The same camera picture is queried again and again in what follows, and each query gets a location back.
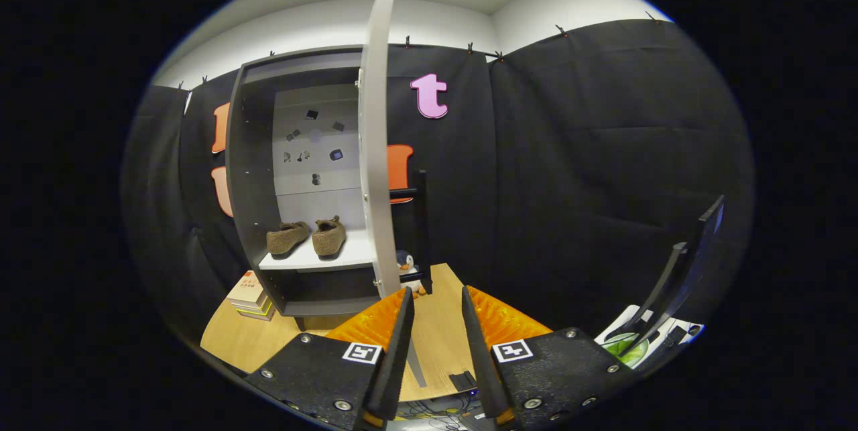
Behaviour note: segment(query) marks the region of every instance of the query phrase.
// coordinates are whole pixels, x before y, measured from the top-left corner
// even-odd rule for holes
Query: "wooden table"
[[[400,401],[455,394],[450,374],[475,373],[462,320],[462,282],[441,263],[432,266],[432,295],[414,300],[411,339],[426,386],[420,387],[406,365]],[[304,318],[307,332],[324,336],[349,316]],[[234,367],[253,373],[300,333],[295,319],[275,312],[270,322],[241,317],[224,299],[212,315],[200,346]]]

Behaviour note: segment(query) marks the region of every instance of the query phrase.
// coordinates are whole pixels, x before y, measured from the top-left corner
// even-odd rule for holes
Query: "slipper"
[[[271,257],[274,260],[288,257],[308,236],[310,236],[310,226],[304,221],[281,223],[279,232],[268,232],[266,235]]]
[[[333,220],[316,220],[318,230],[313,233],[313,248],[319,260],[333,260],[340,256],[343,242],[346,241],[346,227],[340,223],[340,216]]]

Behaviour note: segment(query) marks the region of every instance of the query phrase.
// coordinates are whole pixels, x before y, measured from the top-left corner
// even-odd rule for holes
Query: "stack of books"
[[[271,299],[263,290],[253,270],[247,270],[233,290],[227,294],[227,300],[245,317],[271,320],[273,308]]]

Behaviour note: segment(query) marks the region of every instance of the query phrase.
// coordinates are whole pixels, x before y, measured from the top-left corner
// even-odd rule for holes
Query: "black curtain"
[[[200,247],[223,285],[223,297],[249,269],[233,218],[221,210],[211,177],[212,169],[227,165],[226,151],[212,154],[211,150],[217,122],[215,109],[232,98],[238,74],[239,70],[234,70],[193,88],[181,121],[182,195]]]
[[[447,83],[440,119],[417,106],[411,81],[437,74]],[[388,144],[408,144],[410,172],[427,171],[432,263],[448,263],[463,282],[493,274],[497,225],[496,159],[491,86],[485,56],[433,46],[390,46]],[[413,202],[392,206],[396,248],[414,251]]]
[[[123,157],[121,202],[128,247],[166,322],[198,345],[223,301],[180,183],[180,128],[188,91],[153,86],[137,108]]]
[[[499,225],[485,290],[595,335],[643,302],[671,246],[724,194],[721,259],[677,315],[704,322],[753,213],[747,132],[706,56],[672,23],[613,21],[518,49],[490,74]]]

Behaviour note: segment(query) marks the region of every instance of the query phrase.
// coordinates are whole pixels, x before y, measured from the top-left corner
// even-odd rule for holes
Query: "stuffed toy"
[[[404,250],[396,251],[396,264],[399,266],[400,275],[414,274],[420,271],[420,267],[414,265],[414,258]],[[426,295],[426,288],[423,288],[423,284],[421,284],[419,280],[404,282],[404,284],[402,284],[402,288],[405,287],[411,288],[414,299]]]

